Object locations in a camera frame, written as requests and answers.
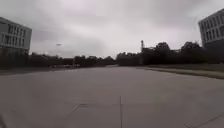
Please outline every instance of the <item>sky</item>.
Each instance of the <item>sky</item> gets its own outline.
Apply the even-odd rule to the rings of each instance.
[[[167,42],[201,43],[198,21],[223,0],[0,0],[0,16],[32,29],[31,52],[116,56]]]

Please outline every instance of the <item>building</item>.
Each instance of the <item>building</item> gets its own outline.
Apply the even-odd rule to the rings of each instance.
[[[0,17],[0,55],[28,53],[32,30]]]
[[[201,20],[199,27],[203,47],[224,61],[224,9]]]

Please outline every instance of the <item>tree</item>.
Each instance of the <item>tree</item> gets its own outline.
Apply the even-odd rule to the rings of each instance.
[[[204,63],[206,62],[206,54],[197,42],[186,42],[181,48],[182,63]]]

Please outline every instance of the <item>roof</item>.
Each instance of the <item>roof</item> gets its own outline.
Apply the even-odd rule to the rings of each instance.
[[[24,27],[24,28],[30,29],[30,28],[29,28],[29,27],[27,27],[27,26],[24,26],[24,25],[18,24],[18,23],[16,23],[16,22],[13,22],[13,21],[8,20],[8,19],[6,19],[6,18],[0,17],[0,19],[1,19],[1,20],[3,20],[3,21],[9,22],[9,23],[11,23],[11,24],[16,24],[16,25],[18,25],[18,26],[21,26],[21,27]]]
[[[215,12],[215,13],[213,13],[213,14],[207,16],[207,17],[205,17],[204,19],[200,20],[199,23],[201,23],[201,22],[203,22],[204,20],[207,20],[207,19],[209,19],[209,18],[211,18],[211,17],[213,17],[213,16],[215,16],[215,15],[217,15],[217,14],[219,14],[219,13],[222,13],[222,12],[224,12],[224,9],[221,9],[221,10],[219,10],[219,11],[217,11],[217,12]]]

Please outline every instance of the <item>grass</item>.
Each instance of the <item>grass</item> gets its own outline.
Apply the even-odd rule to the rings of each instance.
[[[178,64],[178,65],[150,65],[150,68],[186,69],[224,72],[224,64]]]

